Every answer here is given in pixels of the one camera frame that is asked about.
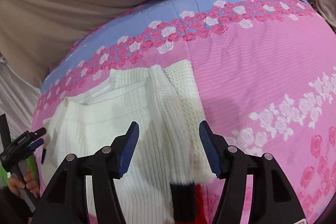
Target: human hand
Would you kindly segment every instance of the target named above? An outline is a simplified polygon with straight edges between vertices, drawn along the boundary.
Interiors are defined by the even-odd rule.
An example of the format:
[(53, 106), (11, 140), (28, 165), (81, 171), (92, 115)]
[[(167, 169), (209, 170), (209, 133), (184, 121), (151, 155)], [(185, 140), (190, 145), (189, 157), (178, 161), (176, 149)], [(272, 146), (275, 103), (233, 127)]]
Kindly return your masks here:
[(27, 188), (31, 193), (33, 194), (38, 194), (39, 193), (39, 188), (37, 186), (36, 181), (34, 180), (34, 176), (31, 173), (29, 167), (26, 167), (27, 173), (24, 175), (24, 180), (26, 182), (26, 185), (19, 181), (19, 179), (16, 176), (11, 176), (8, 179), (8, 188), (9, 190), (16, 196), (20, 196), (18, 188), (24, 189)]

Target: pink bedsheet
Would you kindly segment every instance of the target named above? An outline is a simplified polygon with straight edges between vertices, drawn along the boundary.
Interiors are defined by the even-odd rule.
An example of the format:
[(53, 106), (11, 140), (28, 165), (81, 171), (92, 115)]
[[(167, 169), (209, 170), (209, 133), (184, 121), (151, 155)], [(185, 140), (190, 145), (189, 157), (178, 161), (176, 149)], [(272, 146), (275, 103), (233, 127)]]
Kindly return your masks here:
[[(167, 67), (188, 59), (212, 130), (246, 153), (272, 153), (313, 223), (336, 189), (336, 36), (299, 0), (259, 2), (217, 2), (208, 13), (187, 10), (170, 22), (148, 22), (143, 37), (98, 47), (90, 62), (79, 63), (41, 95), (33, 129), (65, 95), (97, 86), (111, 68)], [(41, 151), (36, 156), (39, 161)], [(248, 182), (241, 223), (249, 216)], [(208, 223), (222, 187), (219, 180), (202, 187)]]

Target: blue gripper pad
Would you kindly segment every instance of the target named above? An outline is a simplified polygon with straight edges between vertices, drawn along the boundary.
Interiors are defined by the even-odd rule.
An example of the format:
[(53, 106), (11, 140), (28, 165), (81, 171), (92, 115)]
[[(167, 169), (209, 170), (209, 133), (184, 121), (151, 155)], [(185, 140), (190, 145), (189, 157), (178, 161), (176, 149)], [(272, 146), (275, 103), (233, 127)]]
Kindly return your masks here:
[(216, 174), (219, 178), (221, 170), (221, 158), (219, 156), (218, 150), (213, 143), (212, 135), (214, 135), (206, 121), (203, 121), (199, 124), (199, 137), (205, 151), (205, 154), (208, 158), (208, 162), (211, 168), (212, 173)]
[(41, 145), (44, 144), (44, 140), (42, 138), (38, 139), (37, 141), (31, 143), (31, 145), (29, 146), (29, 148), (31, 150), (36, 150), (38, 147), (40, 147)]
[(131, 163), (131, 159), (139, 139), (139, 125), (136, 122), (132, 122), (130, 127), (127, 130), (125, 138), (124, 149), (119, 155), (119, 168), (118, 174), (122, 177), (128, 170), (128, 167)]

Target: knitted texture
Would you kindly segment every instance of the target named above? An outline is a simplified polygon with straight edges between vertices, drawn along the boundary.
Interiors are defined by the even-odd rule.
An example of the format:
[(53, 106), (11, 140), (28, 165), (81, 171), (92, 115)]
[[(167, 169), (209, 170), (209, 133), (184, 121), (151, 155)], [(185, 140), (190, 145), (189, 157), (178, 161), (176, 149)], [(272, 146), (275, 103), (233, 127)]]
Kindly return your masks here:
[[(173, 223), (170, 184), (213, 179), (198, 125), (204, 119), (189, 61), (162, 69), (111, 70), (94, 90), (65, 98), (45, 121), (49, 145), (42, 177), (48, 183), (64, 157), (92, 155), (125, 134), (132, 121), (140, 136), (128, 172), (115, 180), (127, 223)], [(91, 178), (89, 213), (95, 215)]]

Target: black cloth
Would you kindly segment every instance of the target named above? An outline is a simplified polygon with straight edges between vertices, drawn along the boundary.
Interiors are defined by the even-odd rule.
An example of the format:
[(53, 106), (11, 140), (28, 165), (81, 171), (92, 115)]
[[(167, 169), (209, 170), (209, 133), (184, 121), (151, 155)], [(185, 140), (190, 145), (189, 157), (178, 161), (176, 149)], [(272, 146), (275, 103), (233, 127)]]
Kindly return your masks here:
[(32, 213), (29, 210), (28, 205), (24, 202), (23, 199), (17, 197), (14, 195), (8, 187), (4, 187), (2, 189), (1, 195), (0, 195), (0, 219), (2, 223), (3, 215), (10, 216), (7, 220), (8, 224), (25, 224), (28, 222), (28, 218), (32, 217)]

